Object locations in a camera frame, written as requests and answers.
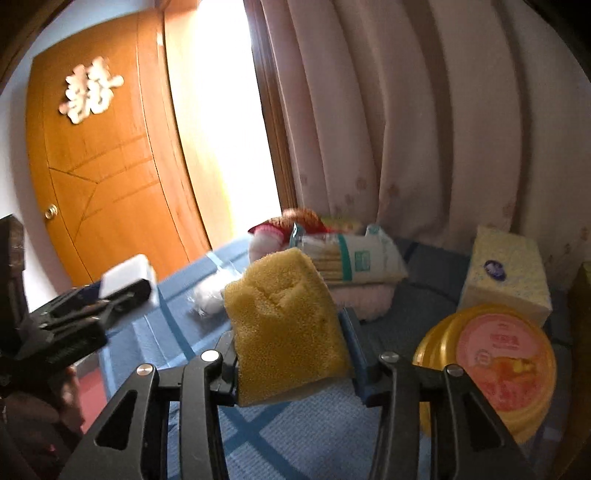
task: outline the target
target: door knob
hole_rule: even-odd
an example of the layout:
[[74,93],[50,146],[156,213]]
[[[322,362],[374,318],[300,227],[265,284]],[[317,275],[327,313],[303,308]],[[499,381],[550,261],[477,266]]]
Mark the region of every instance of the door knob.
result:
[[45,218],[47,220],[52,220],[57,216],[57,207],[53,204],[51,204],[49,207],[47,207],[47,210],[45,211]]

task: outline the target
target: wooden door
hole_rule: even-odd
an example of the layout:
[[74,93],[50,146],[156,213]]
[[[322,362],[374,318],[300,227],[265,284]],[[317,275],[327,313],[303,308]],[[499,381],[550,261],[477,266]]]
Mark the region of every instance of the wooden door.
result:
[[[125,83],[106,112],[74,125],[58,111],[65,78],[98,56]],[[37,56],[27,144],[41,213],[57,207],[47,229],[75,285],[138,253],[162,279],[209,250],[172,111],[160,12],[97,25]]]

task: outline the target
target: white wall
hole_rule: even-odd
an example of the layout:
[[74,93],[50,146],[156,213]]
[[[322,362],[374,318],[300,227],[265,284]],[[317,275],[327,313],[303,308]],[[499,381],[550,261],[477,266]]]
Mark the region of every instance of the white wall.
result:
[[24,283],[30,310],[71,286],[45,230],[29,172],[25,107],[33,58],[80,30],[153,6],[154,0],[74,0],[35,40],[0,95],[0,218],[14,214],[27,232]]

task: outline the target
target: door decoration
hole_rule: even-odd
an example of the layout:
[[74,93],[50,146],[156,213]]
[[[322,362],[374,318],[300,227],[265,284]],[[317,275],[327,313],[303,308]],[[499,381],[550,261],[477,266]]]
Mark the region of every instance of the door decoration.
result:
[[77,65],[73,73],[66,77],[68,101],[59,107],[60,113],[67,115],[73,124],[79,124],[91,112],[106,111],[114,97],[111,89],[123,85],[123,77],[112,77],[103,57],[95,58],[89,67]]

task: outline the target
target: red floor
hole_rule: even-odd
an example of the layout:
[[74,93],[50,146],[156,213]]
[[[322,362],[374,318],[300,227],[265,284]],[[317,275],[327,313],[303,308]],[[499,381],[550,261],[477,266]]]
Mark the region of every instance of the red floor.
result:
[[80,403],[85,418],[82,431],[86,433],[107,405],[103,379],[98,368],[80,379]]

